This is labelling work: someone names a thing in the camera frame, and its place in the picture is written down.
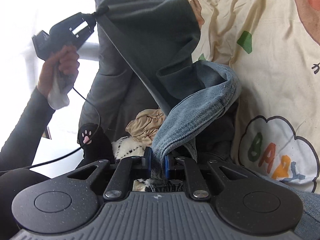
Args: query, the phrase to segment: hand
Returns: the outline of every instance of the hand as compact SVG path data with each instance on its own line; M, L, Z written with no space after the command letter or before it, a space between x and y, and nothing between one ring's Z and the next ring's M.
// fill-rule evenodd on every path
M74 77L74 82L78 76L79 55L75 46L63 46L62 49L49 57L43 64L39 76L37 88L41 94L48 98L53 85L53 68L59 63L59 70L65 75Z

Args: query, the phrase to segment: beige cloth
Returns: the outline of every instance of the beige cloth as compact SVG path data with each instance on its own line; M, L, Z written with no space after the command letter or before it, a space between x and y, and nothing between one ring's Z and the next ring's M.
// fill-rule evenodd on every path
M161 109L146 109L140 112L125 130L131 134L135 141L141 142L145 146L151 146L164 119L165 115Z
M242 83L233 160L320 193L320 0L189 1L203 19L193 60Z

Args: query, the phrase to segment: denim fabric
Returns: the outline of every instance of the denim fabric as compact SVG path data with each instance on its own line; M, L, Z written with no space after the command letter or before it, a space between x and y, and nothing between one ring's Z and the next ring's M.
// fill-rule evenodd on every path
M191 68L193 71L187 71L205 88L177 104L158 130L152 142L152 177L162 177L165 156L181 145L197 160L194 138L221 117L240 95L240 82L228 66L199 60ZM180 87L188 90L193 85L183 83Z
M296 190L288 185L271 179L267 176L251 171L260 178L271 181L282 187L296 193L303 203L303 215L298 223L295 233L305 240L319 240L320 239L320 195L312 192L304 192Z
M237 100L222 117L214 120L196 136L198 164L206 164L213 159L232 162L230 151L235 135L238 105Z

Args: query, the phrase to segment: logo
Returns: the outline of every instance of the logo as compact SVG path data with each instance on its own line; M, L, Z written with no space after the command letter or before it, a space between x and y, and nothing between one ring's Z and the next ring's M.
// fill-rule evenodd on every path
M316 189L318 155L282 116L252 119L241 138L238 159L241 165L295 189Z

